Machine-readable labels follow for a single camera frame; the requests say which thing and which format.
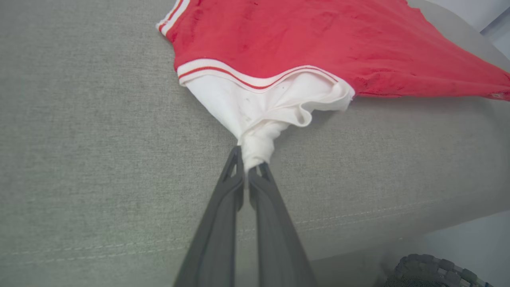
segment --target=red stripe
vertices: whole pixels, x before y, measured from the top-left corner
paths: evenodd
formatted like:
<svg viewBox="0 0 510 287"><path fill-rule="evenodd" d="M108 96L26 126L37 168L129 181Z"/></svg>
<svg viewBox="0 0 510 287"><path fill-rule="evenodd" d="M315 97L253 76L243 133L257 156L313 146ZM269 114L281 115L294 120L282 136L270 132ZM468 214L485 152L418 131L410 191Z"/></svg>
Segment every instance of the red stripe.
<svg viewBox="0 0 510 287"><path fill-rule="evenodd" d="M168 19L166 19L163 22L163 24L160 25L160 27L159 27L160 32L163 29L163 26L166 25L168 23L168 21L170 21L170 19L172 19L173 15L177 12L177 10L179 10L179 7L181 6L182 3L183 3L183 0L179 0L179 4L177 4L177 7L175 8L175 10L170 14Z"/></svg>
<svg viewBox="0 0 510 287"><path fill-rule="evenodd" d="M202 71L202 70L215 70L215 71L220 71L220 72L222 72L222 73L225 73L225 74L228 74L228 75L230 75L230 76L234 77L236 80L238 80L239 82L243 83L244 85L246 85L246 86L248 86L248 87L250 87L250 88L257 89L257 90L262 90L262 89L269 88L270 86L274 85L276 82L278 82L279 80L283 79L283 78L284 78L285 76L287 76L288 74L293 73L293 72L295 72L295 71L303 70L303 69L312 69L312 70L317 70L317 71L320 71L321 73L324 73L323 71L321 71L321 70L319 70L319 69L317 69L317 68L310 68L310 67L308 67L308 68L300 68L300 69L296 69L296 70L293 70L293 71L290 71L290 72L286 73L285 75L281 76L278 80L274 81L272 84L267 85L267 86L263 86L263 87L253 86L253 85L251 85L251 84L249 84L249 83L246 83L245 81L243 81L243 80L239 79L238 77L234 76L234 75L233 75L232 73L230 73L229 71L227 71L227 70L223 70L223 69L221 69L221 68L217 68L217 67L201 67L201 68L196 68L196 69L193 69L193 70L191 70L191 71L189 71L189 72L186 72L186 73L184 73L184 74L180 75L180 76L179 76L179 79L180 79L180 78L182 78L182 77L185 77L185 76L187 76L187 75L190 75L190 74L192 74L192 73L194 73L194 72L198 72L198 71ZM326 74L326 75L327 75L328 77L330 77L331 79L333 79L333 81L337 82L337 80L335 80L335 79L334 79L333 77L331 77L330 75L328 75L328 74Z"/></svg>

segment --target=gray fabric surface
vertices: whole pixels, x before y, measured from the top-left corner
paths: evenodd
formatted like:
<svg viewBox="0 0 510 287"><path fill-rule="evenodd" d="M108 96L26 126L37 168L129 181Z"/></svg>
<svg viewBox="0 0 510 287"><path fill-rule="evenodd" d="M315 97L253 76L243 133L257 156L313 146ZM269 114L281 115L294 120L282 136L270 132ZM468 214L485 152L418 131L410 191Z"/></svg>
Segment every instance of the gray fabric surface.
<svg viewBox="0 0 510 287"><path fill-rule="evenodd" d="M416 3L510 67L457 16ZM178 85L154 28L172 6L0 3L0 286L172 282L236 143ZM309 257L508 209L509 114L481 98L358 98L289 128L271 168ZM243 285L256 262L247 204L238 225Z"/></svg>

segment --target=red fabric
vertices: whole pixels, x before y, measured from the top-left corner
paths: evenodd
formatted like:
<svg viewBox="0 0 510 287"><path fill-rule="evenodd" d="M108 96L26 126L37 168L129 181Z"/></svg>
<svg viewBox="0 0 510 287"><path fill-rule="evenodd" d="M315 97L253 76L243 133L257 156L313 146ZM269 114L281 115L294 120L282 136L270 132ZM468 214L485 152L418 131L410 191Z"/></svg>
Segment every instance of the red fabric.
<svg viewBox="0 0 510 287"><path fill-rule="evenodd" d="M464 51L405 0L191 0L166 37L175 68L216 59L268 78L313 65L357 95L510 101L510 75Z"/></svg>

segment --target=black wheel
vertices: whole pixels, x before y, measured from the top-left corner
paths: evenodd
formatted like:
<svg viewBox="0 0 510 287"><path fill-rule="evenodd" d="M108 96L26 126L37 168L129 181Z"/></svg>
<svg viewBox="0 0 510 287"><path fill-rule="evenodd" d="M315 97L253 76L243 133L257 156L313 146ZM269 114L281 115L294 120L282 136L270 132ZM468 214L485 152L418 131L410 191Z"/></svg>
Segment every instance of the black wheel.
<svg viewBox="0 0 510 287"><path fill-rule="evenodd" d="M384 287L493 287L473 272L432 255L403 257Z"/></svg>

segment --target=black tongs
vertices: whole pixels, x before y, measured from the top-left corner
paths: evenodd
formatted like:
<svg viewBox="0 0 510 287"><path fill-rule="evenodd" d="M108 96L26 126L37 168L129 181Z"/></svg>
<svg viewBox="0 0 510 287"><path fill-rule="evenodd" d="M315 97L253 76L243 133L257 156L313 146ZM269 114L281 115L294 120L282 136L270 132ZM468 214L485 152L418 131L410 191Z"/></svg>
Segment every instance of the black tongs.
<svg viewBox="0 0 510 287"><path fill-rule="evenodd" d="M235 147L221 172L175 287L234 287L236 213L243 205L244 167ZM266 163L248 172L257 212L259 286L315 287L310 263Z"/></svg>

